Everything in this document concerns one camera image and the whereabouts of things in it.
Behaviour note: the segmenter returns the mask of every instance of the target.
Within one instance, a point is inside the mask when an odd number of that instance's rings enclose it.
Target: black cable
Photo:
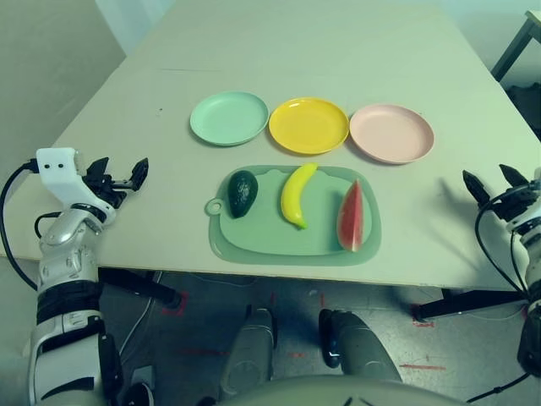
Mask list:
[[[11,252],[11,249],[9,248],[8,235],[6,234],[6,225],[4,224],[4,215],[3,215],[3,209],[6,204],[6,199],[7,199],[8,191],[11,184],[24,170],[27,170],[27,169],[34,173],[38,172],[37,162],[35,159],[31,160],[30,162],[25,163],[24,165],[21,165],[15,172],[11,174],[11,176],[6,181],[6,184],[3,186],[2,193],[0,194],[0,237],[2,237],[3,248],[6,251],[6,256],[8,257],[8,261],[13,267],[13,269],[17,272],[17,274],[21,277],[21,279],[26,282],[28,286],[30,286],[34,290],[37,290],[36,284],[29,277],[26,276],[26,274],[23,272],[22,269],[20,269],[19,264],[15,260]]]
[[[516,237],[516,232],[515,231],[512,231],[511,232],[511,241],[510,241],[510,250],[511,250],[511,262],[513,264],[513,269],[515,270],[515,275],[516,275],[516,278],[518,279],[518,282],[521,284],[522,286],[522,290],[524,292],[526,292],[526,294],[528,295],[529,297],[529,293],[527,291],[527,287],[526,287],[526,283],[524,283],[524,280],[522,279],[522,276],[521,276],[521,273],[520,271],[518,270],[518,265],[516,264],[516,258],[515,258],[515,250],[514,250],[514,246],[515,246],[515,237]]]
[[[490,256],[489,251],[484,246],[483,240],[481,239],[481,233],[479,232],[479,224],[481,223],[481,219],[483,218],[484,213],[486,213],[488,210],[492,209],[492,206],[494,203],[498,200],[505,199],[505,197],[514,195],[515,193],[520,192],[521,190],[530,189],[530,184],[522,184],[520,186],[516,186],[515,188],[508,189],[506,192],[502,193],[501,195],[496,196],[494,199],[491,199],[486,205],[484,205],[481,210],[479,211],[477,218],[475,219],[475,237],[477,238],[477,242],[479,244],[479,247],[481,247],[481,250],[486,255],[487,259],[490,261],[490,263],[493,265],[493,267],[498,271],[498,273],[517,291],[520,292],[525,299],[527,299],[527,293],[522,291],[516,283],[514,283],[509,276],[504,272],[503,269],[501,269],[498,264],[495,263],[495,261],[492,259],[492,256]]]
[[[40,221],[44,218],[56,218],[60,216],[60,214],[60,211],[52,211],[50,213],[42,214],[41,216],[36,218],[36,221],[34,222],[34,232],[36,233],[38,239],[41,238]]]
[[[530,376],[530,374],[526,373],[524,375],[522,375],[520,378],[517,378],[515,379],[514,381],[511,381],[509,382],[507,385],[504,385],[503,387],[495,387],[493,390],[491,391],[488,391],[486,393],[483,393],[482,395],[478,395],[476,396],[475,398],[471,398],[471,399],[468,399],[466,401],[466,403],[473,403],[473,402],[477,402],[479,399],[483,399],[483,398],[486,398],[490,395],[494,395],[496,393],[502,393],[504,392],[506,389],[509,389],[510,387],[514,387],[517,383],[521,383],[522,381],[524,381],[526,378],[528,378]]]

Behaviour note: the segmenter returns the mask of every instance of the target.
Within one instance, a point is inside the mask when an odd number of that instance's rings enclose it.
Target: pink plate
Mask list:
[[[434,132],[424,118],[392,104],[357,110],[349,130],[361,151],[386,163],[417,161],[434,146]]]

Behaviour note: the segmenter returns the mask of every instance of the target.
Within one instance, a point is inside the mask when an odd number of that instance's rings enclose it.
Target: table leg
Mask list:
[[[444,293],[444,298],[442,300],[421,304],[416,307],[413,315],[418,321],[423,321],[442,315],[461,314],[465,311],[503,305],[518,300],[524,300],[522,295],[518,292],[473,290],[464,294],[452,295],[447,291]]]
[[[530,19],[527,19],[522,28],[516,33],[515,38],[513,38],[511,44],[509,44],[490,72],[497,81],[500,81],[505,76],[511,65],[532,39],[532,33],[536,28],[537,26]]]
[[[101,282],[154,298],[170,309],[176,309],[182,300],[181,295],[174,289],[152,282],[150,279],[140,277],[125,269],[100,268],[99,272]]]

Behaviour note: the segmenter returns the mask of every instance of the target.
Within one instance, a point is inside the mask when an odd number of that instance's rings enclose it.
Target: table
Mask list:
[[[251,91],[270,110],[296,96],[328,99],[347,114],[400,104],[430,122],[435,147],[419,162],[390,166],[349,141],[317,157],[290,154],[266,132],[241,146],[206,145],[190,133],[189,114],[226,90]],[[103,234],[102,266],[445,288],[508,289],[475,243],[477,207],[462,169],[499,192],[505,181],[497,164],[531,176],[540,158],[530,128],[438,8],[368,0],[178,2],[54,145],[81,150],[87,163],[109,156],[114,178],[149,157],[144,187]],[[369,180],[382,221],[375,258],[331,267],[216,257],[204,206],[224,177],[246,165],[308,161],[350,167]],[[33,222],[58,209],[39,177],[24,181],[7,206],[16,256],[40,257]],[[487,227],[496,259],[508,261],[508,234]]]
[[[526,18],[526,21],[516,33],[511,44],[509,44],[501,58],[492,68],[492,75],[498,81],[505,76],[532,38],[541,42],[541,11],[528,10],[526,12]]]

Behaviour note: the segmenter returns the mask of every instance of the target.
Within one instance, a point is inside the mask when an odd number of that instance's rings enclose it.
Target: green cutting board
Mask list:
[[[210,216],[212,250],[224,260],[250,264],[345,266],[369,260],[381,241],[381,225],[374,193],[366,178],[344,167],[319,167],[305,186],[301,207],[308,228],[299,229],[281,214],[284,183],[297,167],[252,166],[259,191],[244,217],[233,218],[227,199],[232,174],[222,182],[215,199],[205,207]],[[345,251],[336,236],[340,204],[352,182],[363,190],[363,243],[358,252]]]

